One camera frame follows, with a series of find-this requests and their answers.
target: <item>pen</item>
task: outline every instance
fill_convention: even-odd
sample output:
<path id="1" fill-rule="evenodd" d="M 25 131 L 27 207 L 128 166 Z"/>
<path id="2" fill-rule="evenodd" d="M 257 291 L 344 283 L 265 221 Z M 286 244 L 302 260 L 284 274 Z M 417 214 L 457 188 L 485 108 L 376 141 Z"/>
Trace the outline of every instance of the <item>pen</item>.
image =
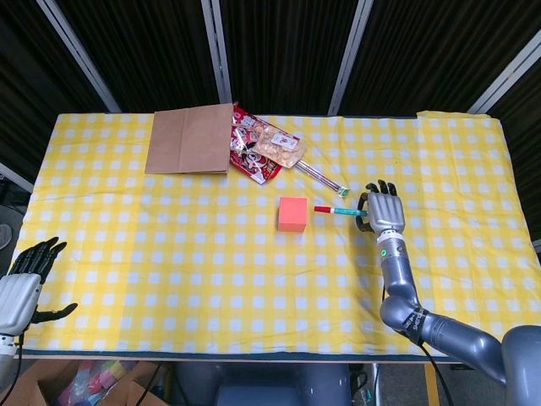
<path id="1" fill-rule="evenodd" d="M 369 214 L 366 210 L 342 209 L 340 207 L 328 206 L 314 206 L 314 211 L 330 214 L 346 214 L 348 216 L 367 216 Z"/>

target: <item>red snack package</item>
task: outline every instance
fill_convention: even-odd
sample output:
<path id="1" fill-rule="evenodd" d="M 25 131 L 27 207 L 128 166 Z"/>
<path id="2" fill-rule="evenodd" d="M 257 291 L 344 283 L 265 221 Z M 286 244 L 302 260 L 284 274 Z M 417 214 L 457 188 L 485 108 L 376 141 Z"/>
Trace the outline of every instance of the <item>red snack package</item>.
<path id="1" fill-rule="evenodd" d="M 234 105 L 229 161 L 258 184 L 274 178 L 281 169 L 276 162 L 252 151 L 263 128 L 268 125 Z"/>

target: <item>yellow checkered tablecloth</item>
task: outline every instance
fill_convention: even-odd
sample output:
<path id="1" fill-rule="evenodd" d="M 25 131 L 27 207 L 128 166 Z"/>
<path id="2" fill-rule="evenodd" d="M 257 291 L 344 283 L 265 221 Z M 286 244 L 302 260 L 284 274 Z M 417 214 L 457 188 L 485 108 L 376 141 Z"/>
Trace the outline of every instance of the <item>yellow checkered tablecloth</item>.
<path id="1" fill-rule="evenodd" d="M 374 235 L 310 213 L 278 233 L 280 196 L 355 207 L 392 181 L 404 204 L 418 294 L 429 310 L 501 338 L 541 322 L 541 273 L 498 120 L 268 117 L 309 144 L 305 161 L 352 189 L 345 201 L 296 169 L 263 186 L 221 175 L 144 175 L 151 114 L 63 114 L 17 251 L 68 241 L 40 297 L 75 301 L 33 326 L 49 350 L 419 354 L 379 318 Z"/>

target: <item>black wire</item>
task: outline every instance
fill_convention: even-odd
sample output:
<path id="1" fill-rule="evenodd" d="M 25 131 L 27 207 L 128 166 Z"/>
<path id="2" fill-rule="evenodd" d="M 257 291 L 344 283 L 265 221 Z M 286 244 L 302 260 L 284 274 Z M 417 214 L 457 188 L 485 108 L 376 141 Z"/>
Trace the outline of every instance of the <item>black wire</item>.
<path id="1" fill-rule="evenodd" d="M 180 395 L 183 397 L 184 404 L 186 406 L 190 406 L 188 402 L 188 397 L 186 396 L 186 392 L 184 391 L 183 386 L 180 384 L 180 380 L 178 379 L 177 369 L 174 366 L 173 366 L 173 371 L 172 371 L 172 377 L 175 380 L 175 383 L 177 384 L 178 390 L 180 391 Z"/>
<path id="2" fill-rule="evenodd" d="M 158 374 L 158 371 L 160 370 L 161 364 L 163 364 L 162 361 L 158 363 L 158 366 L 154 370 L 154 373 L 152 374 L 152 377 L 150 378 L 149 383 L 146 385 L 145 391 L 143 392 L 143 394 L 141 395 L 141 397 L 139 398 L 135 406 L 140 406 L 143 400 L 145 399 L 146 394 L 149 392 L 150 388 L 152 387 L 152 382 L 154 381 L 154 378 L 156 378 L 156 375 Z"/>
<path id="3" fill-rule="evenodd" d="M 384 300 L 385 300 L 385 285 L 383 285 L 383 289 L 381 289 L 381 303 L 383 303 Z M 375 387 L 378 384 L 378 376 L 380 376 L 380 366 L 379 365 L 378 365 L 377 371 L 375 372 L 374 386 L 373 386 L 373 389 L 372 389 L 373 404 L 375 404 L 375 396 L 376 396 L 375 395 Z"/>
<path id="4" fill-rule="evenodd" d="M 24 215 L 25 215 L 25 213 L 24 213 L 23 211 L 19 210 L 19 209 L 18 209 L 17 207 L 15 207 L 15 206 L 7 206 L 7 205 L 4 205 L 3 203 L 0 203 L 0 206 L 5 207 L 6 209 L 9 209 L 9 210 L 16 211 L 16 212 L 18 212 L 21 216 L 24 216 Z"/>
<path id="5" fill-rule="evenodd" d="M 2 399 L 2 402 L 0 402 L 0 406 L 3 406 L 3 404 L 6 403 L 6 400 L 8 400 L 9 395 L 11 395 L 11 392 L 15 388 L 15 385 L 17 384 L 17 380 L 19 379 L 20 367 L 23 364 L 23 343 L 24 342 L 25 342 L 25 334 L 22 333 L 19 336 L 19 365 L 17 365 L 17 372 L 15 373 L 15 379 L 14 379 L 14 382 L 11 384 L 11 387 L 9 387 L 8 393 L 6 393 L 6 396 L 4 396 Z"/>
<path id="6" fill-rule="evenodd" d="M 441 375 L 440 368 L 438 368 L 438 365 L 434 362 L 434 359 L 432 358 L 432 355 L 429 354 L 427 349 L 421 344 L 419 347 L 423 350 L 425 355 L 429 357 L 430 363 L 436 370 L 436 374 L 438 374 L 438 377 L 440 378 L 441 386 L 443 387 L 443 390 L 445 392 L 445 397 L 447 398 L 447 403 L 449 406 L 453 406 L 453 400 L 451 399 L 451 392 L 449 392 L 449 388 L 447 387 L 447 384 L 445 383 L 445 379 L 443 379 L 443 375 Z"/>

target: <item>robot finger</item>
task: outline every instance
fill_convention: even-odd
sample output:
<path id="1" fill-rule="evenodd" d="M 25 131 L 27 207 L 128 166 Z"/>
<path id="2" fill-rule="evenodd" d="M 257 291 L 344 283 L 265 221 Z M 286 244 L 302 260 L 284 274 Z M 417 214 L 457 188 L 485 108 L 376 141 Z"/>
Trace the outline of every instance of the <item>robot finger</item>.
<path id="1" fill-rule="evenodd" d="M 358 210 L 362 210 L 363 207 L 364 207 L 364 203 L 366 203 L 366 201 L 369 199 L 369 194 L 366 193 L 366 192 L 363 192 L 361 194 L 361 197 L 359 198 L 358 200 L 358 203 L 357 203 L 357 209 Z M 355 217 L 355 223 L 357 224 L 357 228 L 360 230 L 360 231 L 363 231 L 363 232 L 366 232 L 366 231 L 374 231 L 372 230 L 372 228 L 370 227 L 370 224 L 368 222 L 364 222 L 363 221 L 363 218 L 361 216 L 356 216 Z"/>
<path id="2" fill-rule="evenodd" d="M 77 309 L 77 303 L 68 304 L 62 310 L 56 311 L 35 311 L 30 323 L 38 324 L 46 321 L 60 320 L 70 315 L 75 309 Z"/>
<path id="3" fill-rule="evenodd" d="M 25 256 L 23 257 L 23 259 L 20 262 L 20 266 L 19 266 L 19 269 L 18 269 L 17 273 L 26 273 L 28 271 L 28 268 L 30 267 L 30 264 L 32 263 L 32 261 L 36 257 L 36 253 L 37 253 L 38 249 L 41 247 L 42 244 L 44 244 L 44 243 L 39 243 L 38 245 L 35 245 L 35 246 L 33 246 L 32 248 L 30 248 L 29 250 L 26 251 Z"/>
<path id="4" fill-rule="evenodd" d="M 66 248 L 66 245 L 68 244 L 60 243 L 59 245 L 55 245 L 47 253 L 44 261 L 41 263 L 40 267 L 36 271 L 37 274 L 41 275 L 41 284 L 45 283 L 47 277 L 49 276 L 49 272 L 52 269 L 52 264 L 54 263 L 54 260 L 57 258 L 57 255 L 60 253 L 60 251 Z"/>
<path id="5" fill-rule="evenodd" d="M 374 192 L 374 193 L 379 193 L 380 191 L 378 190 L 378 187 L 375 185 L 375 184 L 367 184 L 366 185 L 366 189 L 370 190 L 371 192 Z"/>
<path id="6" fill-rule="evenodd" d="M 391 182 L 389 182 L 387 184 L 387 186 L 389 186 L 389 194 L 391 196 L 396 196 L 396 186 L 395 186 L 395 184 L 392 184 Z"/>
<path id="7" fill-rule="evenodd" d="M 8 275 L 11 275 L 11 274 L 14 274 L 14 273 L 19 273 L 22 261 L 26 257 L 26 254 L 28 253 L 28 251 L 30 251 L 30 248 L 28 248 L 27 250 L 24 250 L 23 252 L 21 252 L 19 254 L 17 259 L 14 261 L 14 264 L 11 267 L 11 270 L 8 272 Z"/>
<path id="8" fill-rule="evenodd" d="M 385 183 L 385 180 L 378 179 L 378 184 L 380 184 L 381 193 L 387 195 L 389 193 L 389 190 L 387 189 L 387 184 Z"/>
<path id="9" fill-rule="evenodd" d="M 36 248 L 36 255 L 30 263 L 27 273 L 37 273 L 37 270 L 40 268 L 43 261 L 46 259 L 47 254 L 49 254 L 50 249 L 54 244 L 58 242 L 58 237 L 53 237 L 44 243 L 38 244 Z"/>

